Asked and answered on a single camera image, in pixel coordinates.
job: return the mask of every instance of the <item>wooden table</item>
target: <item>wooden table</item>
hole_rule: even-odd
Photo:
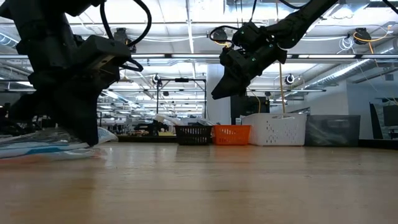
[[[1,224],[397,223],[398,152],[112,143],[0,167]]]

